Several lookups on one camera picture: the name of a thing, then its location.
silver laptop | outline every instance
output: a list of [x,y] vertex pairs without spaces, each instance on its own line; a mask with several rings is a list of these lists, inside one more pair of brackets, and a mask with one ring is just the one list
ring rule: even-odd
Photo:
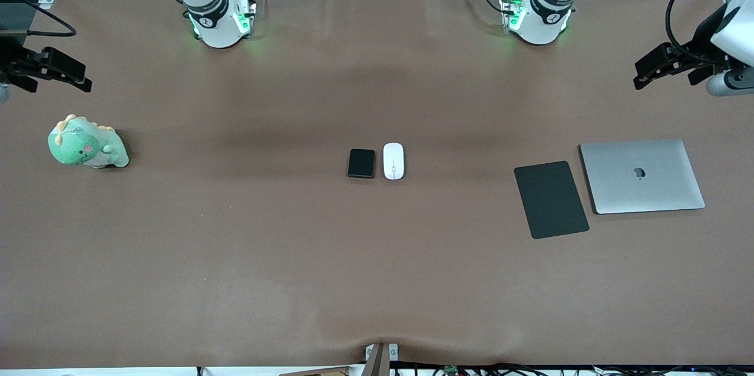
[[705,207],[679,139],[585,143],[581,158],[597,214]]

table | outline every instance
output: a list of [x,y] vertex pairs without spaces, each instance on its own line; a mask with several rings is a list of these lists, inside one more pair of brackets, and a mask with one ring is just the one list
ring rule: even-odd
[[[213,50],[173,0],[56,0],[94,91],[0,110],[4,368],[428,362],[751,363],[754,97],[634,91],[667,0],[578,0],[554,45],[482,0],[266,0]],[[719,0],[679,0],[689,38]],[[35,29],[56,28],[38,16]],[[68,113],[124,169],[65,167]],[[598,216],[579,143],[680,137],[707,207]],[[348,150],[406,148],[399,182]],[[587,233],[535,240],[512,170],[565,159]]]

computer mouse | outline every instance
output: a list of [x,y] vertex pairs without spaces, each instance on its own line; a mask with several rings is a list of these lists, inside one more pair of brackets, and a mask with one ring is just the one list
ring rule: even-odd
[[404,177],[404,145],[400,143],[388,143],[382,149],[382,165],[385,168],[385,177],[388,180],[400,180]]

black mouse pad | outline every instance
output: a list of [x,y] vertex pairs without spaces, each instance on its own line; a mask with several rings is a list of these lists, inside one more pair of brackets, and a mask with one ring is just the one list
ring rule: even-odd
[[550,238],[589,229],[568,162],[518,167],[514,174],[531,237]]

smartphone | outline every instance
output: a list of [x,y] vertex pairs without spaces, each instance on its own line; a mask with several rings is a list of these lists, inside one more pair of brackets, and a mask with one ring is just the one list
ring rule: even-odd
[[350,150],[348,177],[375,178],[375,151],[367,149]]

